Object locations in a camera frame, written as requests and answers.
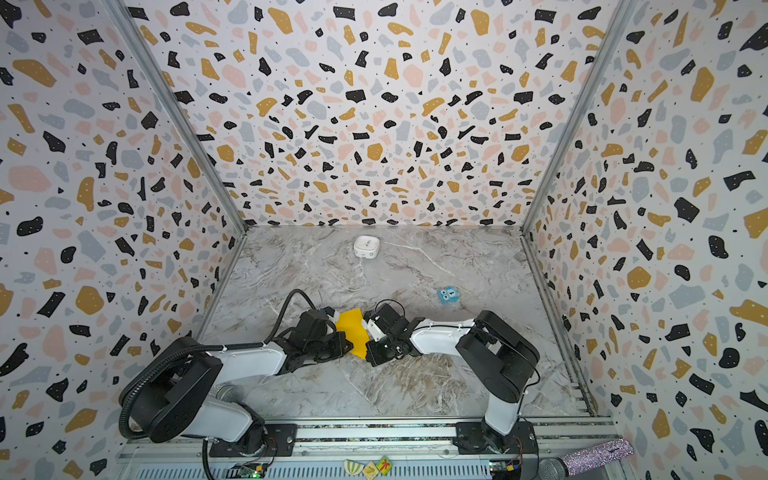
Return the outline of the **yellow square paper sheet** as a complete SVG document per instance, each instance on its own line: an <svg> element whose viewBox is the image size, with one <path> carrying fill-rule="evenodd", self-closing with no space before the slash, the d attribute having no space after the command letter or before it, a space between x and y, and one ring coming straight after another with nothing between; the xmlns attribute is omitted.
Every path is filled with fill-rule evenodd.
<svg viewBox="0 0 768 480"><path fill-rule="evenodd" d="M340 313L336 320L336 327L339 331L344 332L346 339L352 343L351 354L360 359L365 359L367 353L366 344L370 337L363 326L362 311L357 308Z"/></svg>

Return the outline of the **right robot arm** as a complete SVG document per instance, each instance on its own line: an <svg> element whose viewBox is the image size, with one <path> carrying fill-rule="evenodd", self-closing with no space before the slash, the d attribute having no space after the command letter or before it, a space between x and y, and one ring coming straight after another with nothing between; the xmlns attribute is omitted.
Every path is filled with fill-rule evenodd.
<svg viewBox="0 0 768 480"><path fill-rule="evenodd" d="M462 453L503 454L517 446L513 429L520 419L526 389L538 378L540 354L501 317L489 310L475 318L439 323L407 319L388 304L363 314L370 336L365 359L373 366L407 355L460 357L489 392L483 420L457 428L454 444Z"/></svg>

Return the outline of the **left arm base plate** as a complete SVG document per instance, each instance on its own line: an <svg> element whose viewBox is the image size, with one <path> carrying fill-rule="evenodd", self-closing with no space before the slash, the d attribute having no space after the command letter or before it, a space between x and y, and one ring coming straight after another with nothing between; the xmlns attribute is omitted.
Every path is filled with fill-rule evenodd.
<svg viewBox="0 0 768 480"><path fill-rule="evenodd" d="M236 442L219 441L209 450L213 458L270 459L290 457L297 437L298 425L268 423L251 427Z"/></svg>

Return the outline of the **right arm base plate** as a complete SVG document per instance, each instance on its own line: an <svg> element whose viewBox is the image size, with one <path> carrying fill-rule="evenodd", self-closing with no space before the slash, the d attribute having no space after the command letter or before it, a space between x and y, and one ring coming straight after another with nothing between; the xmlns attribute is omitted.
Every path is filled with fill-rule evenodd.
<svg viewBox="0 0 768 480"><path fill-rule="evenodd" d="M533 425L520 420L512 430L502 435L484 421L459 422L455 425L456 436L453 445L460 454L522 455L539 451Z"/></svg>

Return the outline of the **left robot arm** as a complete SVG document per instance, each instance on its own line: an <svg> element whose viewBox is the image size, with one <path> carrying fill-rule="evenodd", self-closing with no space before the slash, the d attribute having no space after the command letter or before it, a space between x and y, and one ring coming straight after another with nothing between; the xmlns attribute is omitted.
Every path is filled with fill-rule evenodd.
<svg viewBox="0 0 768 480"><path fill-rule="evenodd" d="M179 338L121 392L119 431L128 440L154 443L179 436L218 439L254 454L268 442L265 422L247 405L222 399L222 389L247 377L280 376L336 360L353 348L317 309L268 341L206 345Z"/></svg>

